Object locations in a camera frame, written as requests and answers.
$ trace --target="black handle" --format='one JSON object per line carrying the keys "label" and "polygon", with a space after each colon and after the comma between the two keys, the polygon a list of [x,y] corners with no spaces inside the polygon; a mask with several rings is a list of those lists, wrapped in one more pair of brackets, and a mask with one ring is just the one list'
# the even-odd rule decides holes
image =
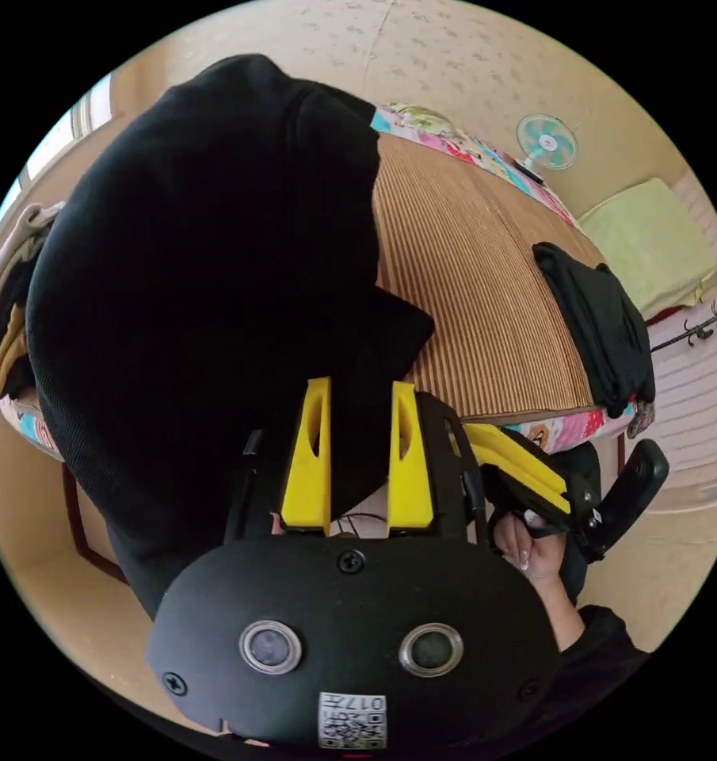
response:
{"label": "black handle", "polygon": [[669,462],[659,445],[643,439],[609,489],[597,511],[585,517],[583,526],[589,543],[603,554],[638,520],[669,475]]}

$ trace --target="black sleeve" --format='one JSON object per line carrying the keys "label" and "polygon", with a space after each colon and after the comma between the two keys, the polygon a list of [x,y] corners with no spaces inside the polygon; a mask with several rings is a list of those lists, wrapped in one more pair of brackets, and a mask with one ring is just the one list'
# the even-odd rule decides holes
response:
{"label": "black sleeve", "polygon": [[609,608],[588,605],[579,612],[585,632],[562,654],[561,670],[548,694],[525,725],[487,748],[488,758],[514,753],[570,724],[648,659],[649,653],[633,645],[624,621]]}

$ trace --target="human hand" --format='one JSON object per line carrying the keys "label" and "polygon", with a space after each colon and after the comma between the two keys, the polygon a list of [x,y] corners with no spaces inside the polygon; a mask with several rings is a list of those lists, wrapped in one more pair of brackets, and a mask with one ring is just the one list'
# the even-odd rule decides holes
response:
{"label": "human hand", "polygon": [[[542,528],[545,521],[528,510],[524,519],[530,526]],[[555,582],[564,560],[566,536],[554,533],[542,539],[533,539],[527,526],[514,514],[507,513],[493,530],[495,545],[515,568],[519,568],[533,586]]]}

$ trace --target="circular lens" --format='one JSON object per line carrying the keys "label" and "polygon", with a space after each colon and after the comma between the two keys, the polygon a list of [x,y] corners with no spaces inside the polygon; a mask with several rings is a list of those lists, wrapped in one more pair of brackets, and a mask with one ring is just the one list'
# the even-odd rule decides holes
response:
{"label": "circular lens", "polygon": [[400,662],[414,676],[442,676],[453,671],[463,655],[463,640],[446,624],[424,624],[406,635]]}
{"label": "circular lens", "polygon": [[303,647],[297,635],[278,621],[257,621],[239,638],[242,658],[262,674],[287,674],[300,662]]}

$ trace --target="bamboo mat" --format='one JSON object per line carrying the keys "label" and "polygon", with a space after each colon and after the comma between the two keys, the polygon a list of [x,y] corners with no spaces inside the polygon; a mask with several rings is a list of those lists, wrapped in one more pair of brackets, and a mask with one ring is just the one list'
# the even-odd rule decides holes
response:
{"label": "bamboo mat", "polygon": [[570,332],[532,256],[550,241],[590,266],[580,231],[476,166],[379,137],[378,285],[435,319],[407,380],[466,419],[517,423],[595,407]]}

